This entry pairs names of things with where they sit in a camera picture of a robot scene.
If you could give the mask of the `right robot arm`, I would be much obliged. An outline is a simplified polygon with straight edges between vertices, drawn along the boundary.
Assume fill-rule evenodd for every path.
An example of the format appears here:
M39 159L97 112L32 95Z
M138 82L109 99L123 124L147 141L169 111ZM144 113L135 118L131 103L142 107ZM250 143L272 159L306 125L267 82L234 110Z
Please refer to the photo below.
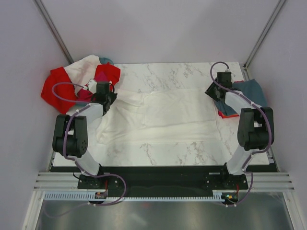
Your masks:
M218 72L205 93L230 106L239 115L238 147L225 164L228 172L223 173L219 180L222 187L229 189L237 183L236 175L245 173L253 156L266 152L274 142L273 109L254 103L234 88L230 72Z

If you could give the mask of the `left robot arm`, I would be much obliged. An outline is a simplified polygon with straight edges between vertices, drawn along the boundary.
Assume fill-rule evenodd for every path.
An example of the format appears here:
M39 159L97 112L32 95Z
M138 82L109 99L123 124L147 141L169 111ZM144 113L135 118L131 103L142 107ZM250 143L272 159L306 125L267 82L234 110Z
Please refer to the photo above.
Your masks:
M89 176L89 184L101 188L105 176L101 164L88 150L88 126L103 117L117 98L115 87L107 81L94 82L90 102L72 115L60 114L56 118L52 148L65 159L74 162L82 174Z

